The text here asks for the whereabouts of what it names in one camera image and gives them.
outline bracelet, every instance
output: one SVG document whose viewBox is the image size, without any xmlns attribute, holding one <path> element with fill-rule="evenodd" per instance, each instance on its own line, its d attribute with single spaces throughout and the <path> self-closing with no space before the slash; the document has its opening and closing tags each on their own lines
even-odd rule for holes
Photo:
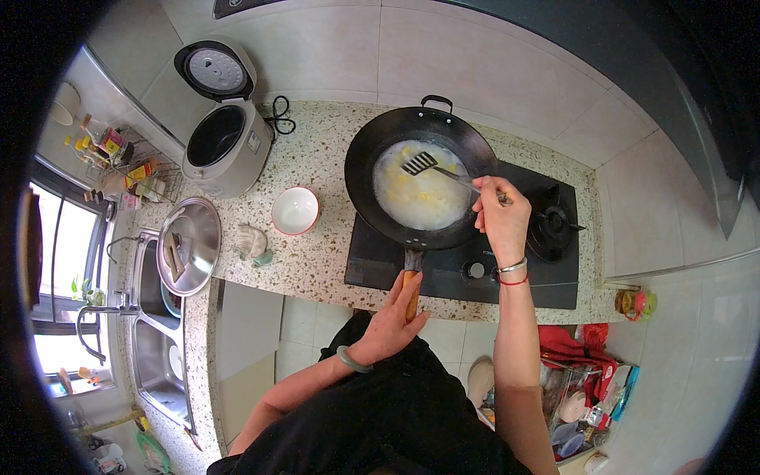
<svg viewBox="0 0 760 475">
<path fill-rule="evenodd" d="M 352 370 L 356 372 L 361 372 L 364 374 L 367 374 L 368 372 L 372 371 L 372 365 L 369 366 L 362 366 L 356 361 L 349 358 L 349 356 L 346 354 L 346 350 L 348 350 L 348 347 L 346 345 L 340 345 L 337 348 L 337 356 L 340 358 L 340 361 L 346 363 L 346 366 L 351 368 Z"/>
<path fill-rule="evenodd" d="M 505 282 L 505 281 L 502 280 L 502 276 L 498 276 L 498 279 L 499 279 L 499 283 L 501 285 L 506 285 L 506 286 L 510 286 L 511 287 L 513 285 L 520 285 L 521 283 L 526 283 L 527 282 L 527 277 L 528 277 L 528 273 L 526 272 L 525 273 L 525 278 L 523 280 L 521 280 L 520 282 L 512 282 L 512 283 Z"/>
<path fill-rule="evenodd" d="M 517 264 L 515 264 L 515 265 L 511 265 L 511 266 L 509 266 L 508 268 L 502 268 L 502 269 L 499 269 L 499 273 L 500 273 L 500 274 L 504 274 L 504 273 L 506 273 L 506 272 L 512 272 L 512 271 L 516 271 L 517 269 L 519 269 L 519 268 L 523 268 L 523 267 L 525 267 L 526 265 L 527 265 L 527 257 L 523 257 L 523 258 L 522 258 L 522 261 L 519 261 Z"/>
</svg>

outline speckled granite countertop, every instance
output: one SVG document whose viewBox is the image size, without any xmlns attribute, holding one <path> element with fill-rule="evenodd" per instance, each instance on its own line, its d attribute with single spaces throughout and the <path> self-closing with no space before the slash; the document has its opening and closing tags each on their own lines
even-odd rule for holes
<svg viewBox="0 0 760 475">
<path fill-rule="evenodd" d="M 377 309 L 386 292 L 346 285 L 343 282 L 355 210 L 346 192 L 343 163 L 348 145 L 359 129 L 390 107 L 357 103 L 292 102 L 291 119 L 298 124 L 293 135 L 282 136 L 272 148 L 261 178 L 243 196 L 232 200 L 212 198 L 222 223 L 222 249 L 211 279 L 204 288 L 185 299 L 185 364 L 189 398 L 199 451 L 174 422 L 158 413 L 138 396 L 131 374 L 130 327 L 124 320 L 117 331 L 124 380 L 129 393 L 143 407 L 153 424 L 152 432 L 169 452 L 177 473 L 203 473 L 213 461 L 226 454 L 220 421 L 215 369 L 216 309 L 218 279 L 231 280 L 271 292 L 329 302 L 361 309 Z M 591 232 L 579 234 L 578 308 L 537 309 L 540 324 L 577 324 L 620 321 L 612 307 L 615 290 L 601 289 L 602 230 L 594 171 L 538 144 L 492 128 L 474 125 L 500 160 L 551 176 L 575 187 L 578 221 Z M 303 185 L 319 198 L 321 216 L 302 236 L 284 236 L 270 221 L 274 199 L 285 188 Z M 186 183 L 179 199 L 205 196 Z M 159 230 L 173 205 L 145 207 L 129 217 L 129 233 L 140 228 Z M 233 254 L 234 231 L 239 223 L 250 223 L 267 233 L 274 260 L 263 268 L 240 261 Z M 122 282 L 129 282 L 135 247 L 129 246 L 122 259 Z M 420 306 L 435 318 L 496 321 L 498 307 L 492 304 L 420 297 Z"/>
<path fill-rule="evenodd" d="M 344 184 L 346 150 L 359 129 L 373 117 L 392 109 L 357 103 L 294 102 L 290 117 L 298 128 L 280 136 L 264 172 L 251 190 L 231 200 L 212 198 L 222 223 L 222 250 L 214 276 L 271 292 L 361 309 L 377 309 L 386 292 L 343 282 L 355 210 Z M 593 170 L 549 148 L 492 128 L 475 125 L 496 156 L 575 187 L 578 221 L 591 223 L 593 232 L 579 234 L 578 307 L 576 310 L 537 309 L 540 324 L 618 321 L 614 290 L 597 288 L 601 281 L 601 228 Z M 274 199 L 284 189 L 303 185 L 319 198 L 321 215 L 301 236 L 284 236 L 271 224 Z M 204 193 L 186 183 L 181 198 Z M 137 212 L 136 225 L 159 229 L 170 205 Z M 267 233 L 274 260 L 263 268 L 233 254 L 236 226 L 250 223 Z M 420 307 L 434 318 L 495 321 L 498 306 L 420 297 Z"/>
</svg>

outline sink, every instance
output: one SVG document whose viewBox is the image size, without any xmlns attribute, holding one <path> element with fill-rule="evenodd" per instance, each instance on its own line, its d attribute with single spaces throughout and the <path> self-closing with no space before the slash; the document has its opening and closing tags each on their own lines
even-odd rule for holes
<svg viewBox="0 0 760 475">
<path fill-rule="evenodd" d="M 131 326 L 132 363 L 138 393 L 180 426 L 195 433 L 188 398 L 185 370 L 184 305 L 181 318 L 169 313 L 161 298 L 161 279 L 156 267 L 158 233 L 143 230 L 144 241 L 135 253 L 131 295 L 139 312 Z M 172 369 L 171 353 L 179 364 Z"/>
</svg>

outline red-rimmed bowl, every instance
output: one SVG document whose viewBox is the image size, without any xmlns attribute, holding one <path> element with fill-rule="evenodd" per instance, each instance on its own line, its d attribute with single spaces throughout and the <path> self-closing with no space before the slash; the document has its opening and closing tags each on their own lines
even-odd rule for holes
<svg viewBox="0 0 760 475">
<path fill-rule="evenodd" d="M 272 204 L 272 223 L 288 236 L 298 236 L 310 230 L 318 216 L 317 195 L 302 186 L 288 188 Z"/>
</svg>

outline slotted spatula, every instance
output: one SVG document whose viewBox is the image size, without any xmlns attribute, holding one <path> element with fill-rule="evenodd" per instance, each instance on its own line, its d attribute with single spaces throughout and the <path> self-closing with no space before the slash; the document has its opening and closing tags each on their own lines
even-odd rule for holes
<svg viewBox="0 0 760 475">
<path fill-rule="evenodd" d="M 401 168 L 404 169 L 405 172 L 409 173 L 411 176 L 417 176 L 420 173 L 424 172 L 427 169 L 433 169 L 438 172 L 443 173 L 448 178 L 456 181 L 460 185 L 467 186 L 472 191 L 476 192 L 477 194 L 480 194 L 480 188 L 473 185 L 473 179 L 470 178 L 467 175 L 459 176 L 456 173 L 449 172 L 446 169 L 441 168 L 438 165 L 438 161 L 433 158 L 431 154 L 428 154 L 427 152 L 420 152 L 419 154 L 415 155 L 412 160 L 409 160 L 408 162 L 401 165 Z M 504 193 L 497 192 L 496 197 L 499 200 L 499 203 L 502 204 L 502 206 L 509 206 L 512 204 L 512 200 L 507 197 Z"/>
</svg>

